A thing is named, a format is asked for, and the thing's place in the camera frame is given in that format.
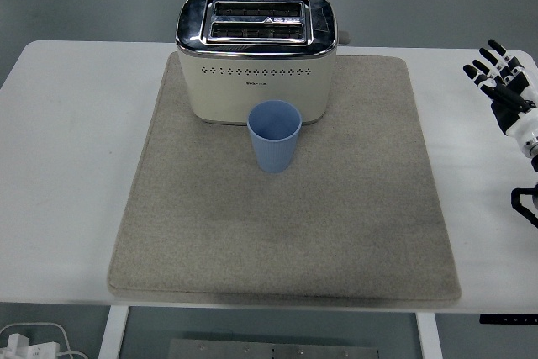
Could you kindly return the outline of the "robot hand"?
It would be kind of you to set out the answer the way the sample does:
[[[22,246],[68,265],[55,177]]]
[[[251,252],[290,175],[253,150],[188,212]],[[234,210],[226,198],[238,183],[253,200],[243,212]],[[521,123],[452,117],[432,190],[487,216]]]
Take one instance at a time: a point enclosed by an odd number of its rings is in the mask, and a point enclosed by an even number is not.
[[[481,48],[480,60],[463,71],[491,101],[501,132],[516,140],[522,153],[537,156],[537,77],[496,40]]]

